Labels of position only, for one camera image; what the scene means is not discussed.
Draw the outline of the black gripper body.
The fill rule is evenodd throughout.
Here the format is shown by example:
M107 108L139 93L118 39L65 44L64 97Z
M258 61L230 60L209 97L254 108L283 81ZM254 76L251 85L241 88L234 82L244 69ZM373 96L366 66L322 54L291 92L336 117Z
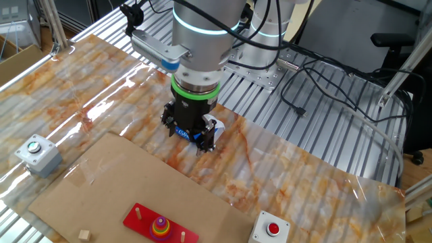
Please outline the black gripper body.
M206 123L203 115L210 113L217 104L217 97L205 100L192 100L176 94L174 103L174 120L177 126L191 134L195 135L201 133Z

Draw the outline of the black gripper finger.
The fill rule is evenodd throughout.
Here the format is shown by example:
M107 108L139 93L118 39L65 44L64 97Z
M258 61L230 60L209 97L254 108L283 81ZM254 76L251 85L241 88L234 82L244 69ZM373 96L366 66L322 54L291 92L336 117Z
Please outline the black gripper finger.
M206 153L214 149L216 123L216 120L213 119L209 114L205 114L202 116L201 121L198 125L200 137L196 139L196 145L199 152Z
M161 123L168 129L175 127L174 107L175 103L166 103L163 107L164 110L161 116Z

